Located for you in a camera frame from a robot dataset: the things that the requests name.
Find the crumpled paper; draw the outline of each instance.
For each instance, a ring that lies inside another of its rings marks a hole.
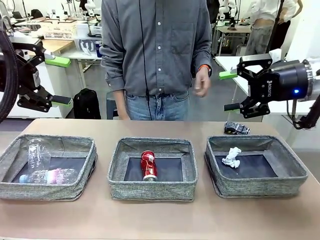
[[[230,148],[228,156],[226,156],[226,158],[222,159],[223,164],[237,169],[240,165],[240,161],[236,160],[236,156],[238,156],[239,153],[241,153],[241,149],[239,149],[237,147]]]

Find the earphone wire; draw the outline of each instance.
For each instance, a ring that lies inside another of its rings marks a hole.
[[[146,53],[145,53],[145,38],[144,38],[144,28],[142,25],[142,13],[141,13],[141,0],[139,0],[139,12],[140,12],[140,24],[141,24],[141,35],[142,35],[142,49],[143,49],[143,64],[144,64],[144,81],[145,81],[145,95],[146,95],[146,101],[149,108],[149,114],[150,119],[152,121],[152,115],[150,110],[150,95],[149,95],[149,89],[148,89],[148,83],[147,83],[147,71],[146,71]]]

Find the gray fabric bin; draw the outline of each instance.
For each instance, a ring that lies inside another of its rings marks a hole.
[[[242,152],[239,168],[222,163],[230,148]],[[223,198],[290,197],[299,193],[308,171],[291,148],[267,135],[223,135],[207,140],[205,158],[217,194]]]
[[[50,167],[59,162],[79,172],[72,184],[22,184],[19,176],[28,170],[28,142],[41,138],[50,144],[46,146],[51,154]],[[0,156],[0,199],[73,201],[81,196],[98,159],[96,145],[92,138],[73,136],[31,135],[18,136]]]
[[[155,153],[158,181],[142,181],[144,151]],[[198,169],[190,141],[171,138],[125,137],[117,143],[107,180],[115,200],[194,200]]]

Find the white shirt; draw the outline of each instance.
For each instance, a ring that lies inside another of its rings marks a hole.
[[[279,0],[254,0],[248,10],[251,24],[254,24],[258,19],[276,20],[276,16],[280,7]],[[284,21],[289,21],[296,13],[296,0],[284,0],[283,7],[288,11],[284,17]]]

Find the plastic bottle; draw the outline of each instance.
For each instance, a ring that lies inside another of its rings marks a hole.
[[[78,173],[74,169],[61,169],[58,168],[58,173],[56,175],[56,184],[73,184],[77,178],[78,178]]]
[[[48,144],[41,138],[35,138],[28,142],[28,170],[30,173],[49,170],[51,154],[46,147]]]
[[[31,174],[21,175],[21,184],[73,184],[78,178],[78,173],[74,169],[41,170]]]
[[[46,184],[48,179],[48,170],[34,171],[31,174],[21,175],[19,183],[21,184]]]

